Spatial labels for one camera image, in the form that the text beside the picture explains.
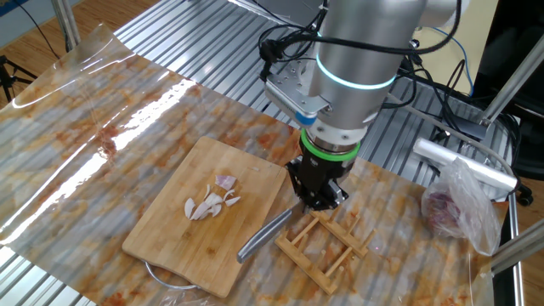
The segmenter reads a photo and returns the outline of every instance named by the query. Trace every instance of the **knife handle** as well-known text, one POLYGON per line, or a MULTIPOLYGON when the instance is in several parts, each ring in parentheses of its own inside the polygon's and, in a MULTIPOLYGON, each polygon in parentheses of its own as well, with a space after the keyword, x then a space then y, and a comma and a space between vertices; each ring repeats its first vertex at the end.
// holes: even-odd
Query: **knife handle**
POLYGON ((292 216, 292 209, 287 209, 270 223, 262 227, 238 252, 236 260, 243 264, 258 249, 263 247, 274 235, 283 228, 292 216))

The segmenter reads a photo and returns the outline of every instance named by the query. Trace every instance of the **wooden cutting board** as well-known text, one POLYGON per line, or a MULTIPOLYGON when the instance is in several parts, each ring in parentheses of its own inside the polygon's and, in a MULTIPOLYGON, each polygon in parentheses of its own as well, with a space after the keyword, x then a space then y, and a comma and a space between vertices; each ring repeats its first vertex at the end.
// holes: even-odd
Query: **wooden cutting board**
POLYGON ((207 137, 196 142, 122 245, 124 252, 170 270, 201 289, 225 298, 241 264, 236 254, 263 225, 286 169, 207 137), (231 207, 198 221, 185 217, 184 204, 203 202, 215 175, 237 178, 231 207))

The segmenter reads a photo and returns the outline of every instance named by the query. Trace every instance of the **metal clamp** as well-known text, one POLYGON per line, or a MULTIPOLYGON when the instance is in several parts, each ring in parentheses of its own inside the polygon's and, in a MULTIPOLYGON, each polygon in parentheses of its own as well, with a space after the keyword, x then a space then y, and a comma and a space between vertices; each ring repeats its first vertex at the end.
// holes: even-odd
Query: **metal clamp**
POLYGON ((302 84, 296 71, 289 66, 279 75, 267 76, 266 80, 264 84, 266 97, 301 128, 311 127, 319 111, 329 106, 329 103, 319 96, 309 97, 298 91, 302 84))

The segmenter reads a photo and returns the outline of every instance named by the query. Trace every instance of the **plastic bag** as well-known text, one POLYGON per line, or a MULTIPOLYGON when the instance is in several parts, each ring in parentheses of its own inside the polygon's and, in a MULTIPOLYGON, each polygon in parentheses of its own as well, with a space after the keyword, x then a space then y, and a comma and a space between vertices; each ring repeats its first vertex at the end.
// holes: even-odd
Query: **plastic bag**
POLYGON ((422 196, 422 214, 438 235, 467 238, 480 254, 499 247, 501 226, 490 199, 468 165, 455 159, 422 196))
POLYGON ((215 297, 198 290, 169 289, 160 306, 224 306, 215 297))

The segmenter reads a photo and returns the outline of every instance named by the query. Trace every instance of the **glowing blue light ring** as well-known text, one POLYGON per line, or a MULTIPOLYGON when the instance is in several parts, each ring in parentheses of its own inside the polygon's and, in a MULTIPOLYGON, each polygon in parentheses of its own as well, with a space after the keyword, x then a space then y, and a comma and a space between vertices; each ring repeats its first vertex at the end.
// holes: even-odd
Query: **glowing blue light ring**
POLYGON ((375 84, 375 85, 365 85, 365 84, 357 84, 354 82, 346 81, 338 76, 333 75, 330 71, 328 71, 325 66, 320 61, 320 56, 317 54, 315 56, 315 61, 317 62, 317 65, 320 67, 321 71, 325 73, 326 76, 330 77, 334 82, 340 83, 343 86, 349 87, 349 88, 355 88, 355 89, 362 89, 362 90, 372 90, 372 89, 380 89, 385 88, 394 81, 395 76, 391 78, 391 80, 383 82, 381 84, 375 84))

